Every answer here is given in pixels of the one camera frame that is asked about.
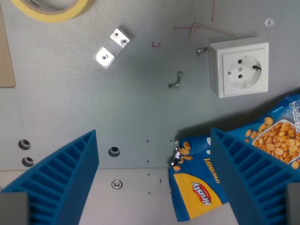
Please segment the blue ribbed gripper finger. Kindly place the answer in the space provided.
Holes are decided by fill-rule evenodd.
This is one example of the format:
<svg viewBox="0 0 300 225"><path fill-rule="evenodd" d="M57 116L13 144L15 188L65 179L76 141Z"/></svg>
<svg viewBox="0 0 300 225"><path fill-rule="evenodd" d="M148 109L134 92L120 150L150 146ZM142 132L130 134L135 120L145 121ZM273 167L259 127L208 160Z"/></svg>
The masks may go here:
<svg viewBox="0 0 300 225"><path fill-rule="evenodd" d="M300 173L227 132L210 134L210 160L238 224L286 225L287 185Z"/></svg>
<svg viewBox="0 0 300 225"><path fill-rule="evenodd" d="M98 169L92 130L32 166L2 193L25 192L31 225L77 225Z"/></svg>

